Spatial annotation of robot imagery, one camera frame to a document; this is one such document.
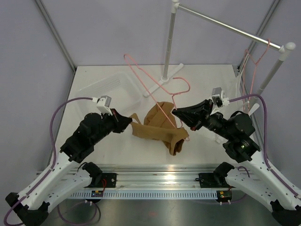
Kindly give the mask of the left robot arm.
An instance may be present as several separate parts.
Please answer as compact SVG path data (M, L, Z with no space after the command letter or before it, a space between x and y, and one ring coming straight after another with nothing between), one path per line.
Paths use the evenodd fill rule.
M47 167L26 189L10 193L6 202L26 226L40 226L49 213L74 192L84 187L97 187L102 181L102 171L92 162L86 163L73 178L61 179L81 164L93 151L94 146L113 133L122 133L132 118L111 113L89 113L62 145L55 165Z

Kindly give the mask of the white clothes rack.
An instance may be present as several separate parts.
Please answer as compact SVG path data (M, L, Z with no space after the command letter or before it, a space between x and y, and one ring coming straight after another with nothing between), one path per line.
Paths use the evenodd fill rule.
M256 34L272 5L270 0L185 0L184 5L213 17L226 24ZM143 59L149 64L162 64L165 59L171 1L150 0L142 11L146 17L146 31L143 33ZM283 0L261 34L277 44L294 42L296 49L280 66L264 91L273 91L288 83L298 83L301 59L301 3L298 0ZM234 32L208 21L178 11L175 19L171 58L173 64L232 64L239 65L243 53L251 41ZM258 59L265 47L257 44L251 54ZM253 90L257 90L272 69L279 54L268 50L257 67ZM251 88L254 65L246 68L246 84Z

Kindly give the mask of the white garment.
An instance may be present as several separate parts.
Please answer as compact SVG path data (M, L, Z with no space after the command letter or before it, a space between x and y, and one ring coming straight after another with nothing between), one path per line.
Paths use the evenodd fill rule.
M247 95L246 89L243 84L242 77L244 76L244 70L242 72L239 72L235 79L233 79L230 83L230 86L227 90L223 91L223 97L230 99L231 97L237 98L240 96ZM226 111L230 110L228 105L223 105L222 107L217 107L217 105L214 105L213 107L213 113L221 112L225 113ZM259 104L254 104L252 107L250 106L250 100L241 100L240 102L236 102L236 110L242 110L244 113L247 113L249 116L251 116L258 108Z

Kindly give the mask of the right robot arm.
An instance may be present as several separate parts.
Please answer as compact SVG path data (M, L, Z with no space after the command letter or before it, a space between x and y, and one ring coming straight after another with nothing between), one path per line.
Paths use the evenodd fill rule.
M226 154L242 167L247 168L260 183L244 177L233 165L223 162L214 170L214 183L238 188L260 202L282 226L301 224L300 190L293 186L264 157L263 151L251 139L254 133L252 120L242 111L234 112L225 119L220 112L213 113L211 99L190 107L172 111L192 131L204 127L226 139L222 146Z

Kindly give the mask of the aluminium mounting rail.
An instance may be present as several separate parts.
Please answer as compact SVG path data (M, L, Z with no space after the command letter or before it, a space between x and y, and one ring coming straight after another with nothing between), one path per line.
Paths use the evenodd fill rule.
M195 190L201 172L213 172L218 164L114 165L97 164L103 172L117 174L118 190Z

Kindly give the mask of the white plastic basket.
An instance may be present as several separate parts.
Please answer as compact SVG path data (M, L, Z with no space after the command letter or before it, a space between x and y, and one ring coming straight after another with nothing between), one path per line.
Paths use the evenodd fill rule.
M75 93L75 97L111 97L111 108L129 116L139 106L142 99L136 79L125 72L118 72L107 78L90 84Z

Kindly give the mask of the brown tank top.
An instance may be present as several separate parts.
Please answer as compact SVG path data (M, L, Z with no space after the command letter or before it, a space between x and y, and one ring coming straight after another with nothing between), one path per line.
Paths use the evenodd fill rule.
M172 115L174 104L170 102L159 102L147 113L144 122L141 123L137 114L130 117L132 135L138 138L162 141L170 155L175 156L182 151L185 139L189 137L186 129L178 128Z

